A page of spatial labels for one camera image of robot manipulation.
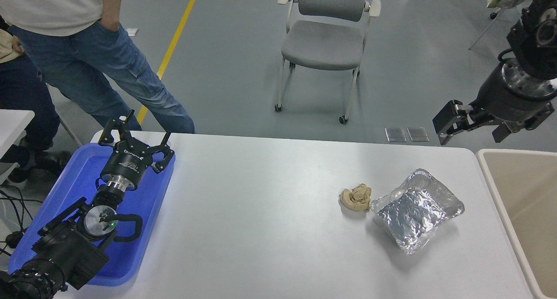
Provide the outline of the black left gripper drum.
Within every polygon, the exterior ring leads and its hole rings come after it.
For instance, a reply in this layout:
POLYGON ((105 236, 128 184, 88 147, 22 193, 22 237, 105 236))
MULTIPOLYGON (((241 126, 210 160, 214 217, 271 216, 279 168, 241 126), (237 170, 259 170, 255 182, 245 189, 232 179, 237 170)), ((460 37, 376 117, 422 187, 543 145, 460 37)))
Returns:
POLYGON ((100 178, 107 184, 126 179, 126 190, 137 190, 147 167, 153 163, 152 154, 147 153, 148 148, 147 144, 116 144, 100 178))

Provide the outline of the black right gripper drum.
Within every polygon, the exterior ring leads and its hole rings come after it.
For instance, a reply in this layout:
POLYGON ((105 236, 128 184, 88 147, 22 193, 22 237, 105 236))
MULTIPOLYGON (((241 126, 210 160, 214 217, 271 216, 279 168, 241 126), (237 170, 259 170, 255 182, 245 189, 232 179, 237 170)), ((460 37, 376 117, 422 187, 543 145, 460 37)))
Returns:
POLYGON ((472 107, 511 122, 525 121, 556 97, 550 81, 526 73, 495 70, 480 87, 472 107))

